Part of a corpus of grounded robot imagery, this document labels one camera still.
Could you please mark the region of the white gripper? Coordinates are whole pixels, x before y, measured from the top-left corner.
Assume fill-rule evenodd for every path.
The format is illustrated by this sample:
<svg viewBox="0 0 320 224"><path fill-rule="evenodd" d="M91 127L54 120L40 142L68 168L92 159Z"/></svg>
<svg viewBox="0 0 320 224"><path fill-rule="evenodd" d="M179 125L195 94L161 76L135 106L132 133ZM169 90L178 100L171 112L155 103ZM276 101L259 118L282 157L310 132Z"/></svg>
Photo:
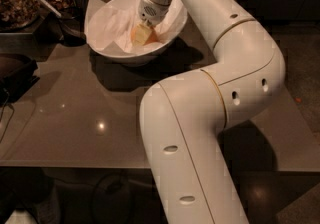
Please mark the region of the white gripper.
<svg viewBox="0 0 320 224"><path fill-rule="evenodd" d="M159 25L168 12L168 5L160 5L151 0L140 0L138 5L139 18L149 26ZM132 44L143 46L152 35L152 29L142 23L132 29Z"/></svg>

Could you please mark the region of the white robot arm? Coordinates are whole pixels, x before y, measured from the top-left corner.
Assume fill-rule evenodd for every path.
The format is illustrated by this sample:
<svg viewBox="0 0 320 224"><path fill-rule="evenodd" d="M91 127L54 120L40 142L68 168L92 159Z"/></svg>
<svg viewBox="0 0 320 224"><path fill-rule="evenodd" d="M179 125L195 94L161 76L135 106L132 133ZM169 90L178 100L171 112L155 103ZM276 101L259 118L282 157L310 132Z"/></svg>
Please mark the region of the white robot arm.
<svg viewBox="0 0 320 224"><path fill-rule="evenodd" d="M264 110L282 89L283 55L235 0L181 0L214 64L166 78L139 111L147 159L169 224L249 224L218 135ZM142 0L139 14L161 21L169 0Z"/></svg>

